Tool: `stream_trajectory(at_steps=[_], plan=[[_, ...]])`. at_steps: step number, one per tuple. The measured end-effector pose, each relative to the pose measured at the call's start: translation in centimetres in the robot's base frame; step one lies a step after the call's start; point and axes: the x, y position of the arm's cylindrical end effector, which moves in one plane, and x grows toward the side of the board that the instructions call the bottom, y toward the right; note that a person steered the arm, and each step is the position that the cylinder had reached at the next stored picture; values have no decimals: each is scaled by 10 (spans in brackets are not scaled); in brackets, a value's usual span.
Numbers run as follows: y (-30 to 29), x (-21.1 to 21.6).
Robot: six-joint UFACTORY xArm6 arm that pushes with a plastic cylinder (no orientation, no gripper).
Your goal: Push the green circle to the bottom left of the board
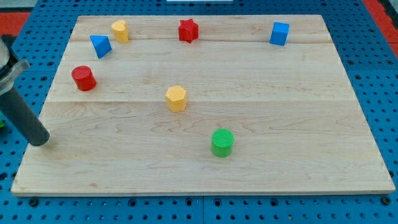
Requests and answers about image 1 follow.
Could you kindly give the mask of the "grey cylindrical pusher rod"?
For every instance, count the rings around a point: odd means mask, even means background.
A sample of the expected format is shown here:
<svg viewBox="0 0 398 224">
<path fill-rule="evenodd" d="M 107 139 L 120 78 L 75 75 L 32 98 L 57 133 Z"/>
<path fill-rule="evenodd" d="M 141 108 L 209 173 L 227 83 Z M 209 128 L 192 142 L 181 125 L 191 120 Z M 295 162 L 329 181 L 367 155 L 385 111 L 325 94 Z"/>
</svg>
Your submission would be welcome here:
<svg viewBox="0 0 398 224">
<path fill-rule="evenodd" d="M 14 87 L 1 95 L 1 111 L 32 146 L 49 140 L 49 132 Z"/>
</svg>

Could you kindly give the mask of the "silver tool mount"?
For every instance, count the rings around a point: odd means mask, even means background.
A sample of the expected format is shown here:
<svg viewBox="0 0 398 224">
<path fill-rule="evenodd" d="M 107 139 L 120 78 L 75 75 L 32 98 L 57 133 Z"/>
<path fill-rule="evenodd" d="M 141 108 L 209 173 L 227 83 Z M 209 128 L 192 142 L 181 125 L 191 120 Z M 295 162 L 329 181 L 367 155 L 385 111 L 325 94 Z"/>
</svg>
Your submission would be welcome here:
<svg viewBox="0 0 398 224">
<path fill-rule="evenodd" d="M 9 91 L 16 78 L 30 68 L 29 62 L 19 60 L 15 53 L 1 40 L 1 95 Z"/>
</svg>

